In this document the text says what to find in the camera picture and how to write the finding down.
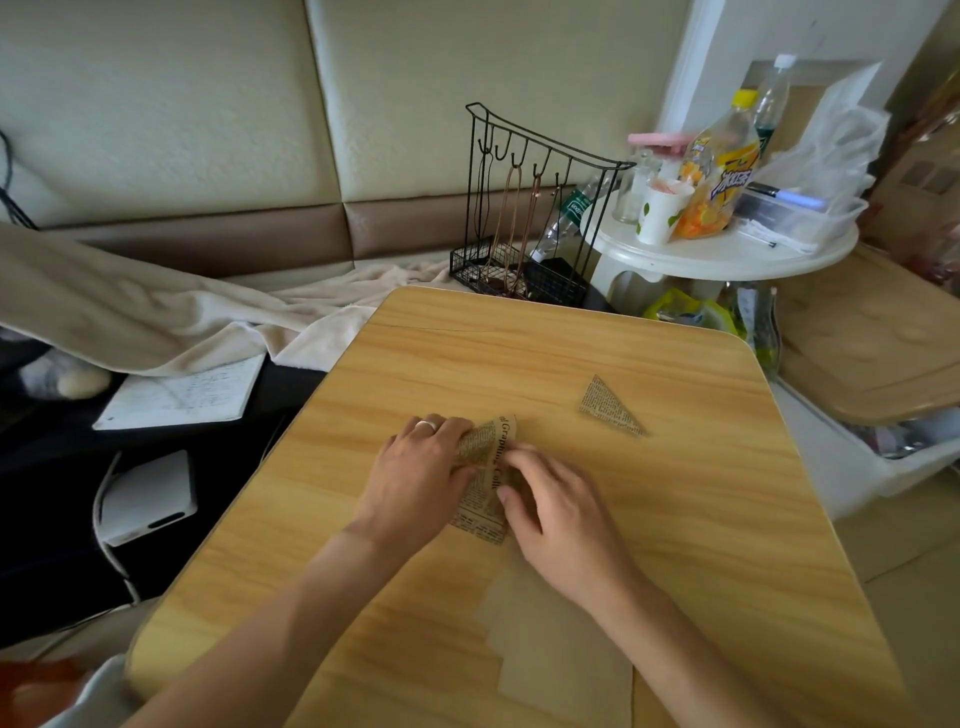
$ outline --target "beige blanket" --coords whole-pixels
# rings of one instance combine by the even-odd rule
[[[114,372],[189,374],[264,351],[329,371],[387,295],[410,284],[463,290],[435,263],[262,293],[0,224],[0,326]]]

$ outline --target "round table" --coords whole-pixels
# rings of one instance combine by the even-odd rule
[[[590,209],[584,212],[584,225]],[[584,230],[588,244],[595,222]],[[859,237],[856,225],[830,241],[813,255],[805,255],[766,243],[737,231],[696,240],[675,238],[664,246],[647,246],[636,239],[636,225],[617,222],[604,216],[593,249],[601,254],[590,284],[608,300],[614,281],[621,273],[636,273],[656,283],[667,276],[695,280],[768,280],[789,278],[818,271],[846,257]]]

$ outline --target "yellow bottle cap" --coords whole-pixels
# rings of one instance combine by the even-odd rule
[[[731,106],[735,106],[738,109],[749,109],[754,105],[754,101],[756,101],[756,89],[741,88],[734,93]]]

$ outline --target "pink lid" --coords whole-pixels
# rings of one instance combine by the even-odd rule
[[[672,154],[682,154],[696,137],[692,133],[632,133],[627,142],[633,147],[668,147]]]

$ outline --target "hand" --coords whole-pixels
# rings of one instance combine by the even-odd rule
[[[641,574],[589,477],[534,446],[512,443],[500,464],[519,470],[537,519],[510,486],[497,489],[523,556],[554,589],[597,616],[604,599]]]
[[[473,423],[440,415],[423,419],[412,417],[380,449],[347,527],[404,562],[450,523],[476,475],[473,467],[451,472],[457,443]]]

